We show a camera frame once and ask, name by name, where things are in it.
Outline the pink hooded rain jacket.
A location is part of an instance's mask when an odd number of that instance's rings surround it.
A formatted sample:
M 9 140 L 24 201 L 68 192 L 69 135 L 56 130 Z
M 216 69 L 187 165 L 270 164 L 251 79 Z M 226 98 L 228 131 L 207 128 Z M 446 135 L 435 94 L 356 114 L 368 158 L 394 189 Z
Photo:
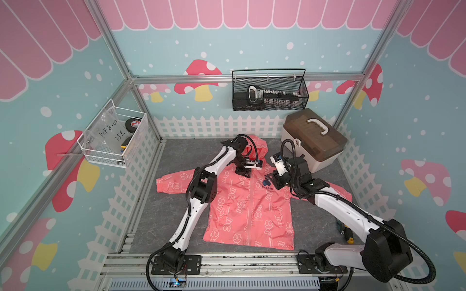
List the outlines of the pink hooded rain jacket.
M 200 213 L 209 209 L 206 242 L 238 246 L 267 247 L 285 251 L 294 248 L 291 199 L 288 188 L 277 190 L 265 176 L 274 171 L 265 164 L 252 170 L 249 178 L 235 173 L 230 164 L 217 175 L 217 195 L 213 202 L 191 201 L 190 218 L 183 218 L 169 240 L 175 248 L 186 250 Z

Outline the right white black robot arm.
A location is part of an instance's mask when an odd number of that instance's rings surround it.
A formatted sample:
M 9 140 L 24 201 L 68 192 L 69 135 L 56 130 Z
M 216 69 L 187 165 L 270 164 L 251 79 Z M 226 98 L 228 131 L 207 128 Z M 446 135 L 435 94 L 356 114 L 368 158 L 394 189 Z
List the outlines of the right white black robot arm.
M 436 268 L 428 255 L 406 237 L 404 227 L 395 219 L 389 221 L 374 216 L 347 200 L 330 183 L 313 178 L 303 156 L 271 157 L 275 170 L 267 179 L 276 189 L 288 187 L 291 195 L 332 214 L 361 240 L 360 245 L 328 242 L 316 250 L 320 269 L 327 266 L 347 266 L 368 272 L 376 280 L 387 283 L 395 278 L 410 284 L 424 285 L 434 281 Z M 428 274 L 422 278 L 407 278 L 400 272 L 413 262 L 416 252 L 426 263 Z

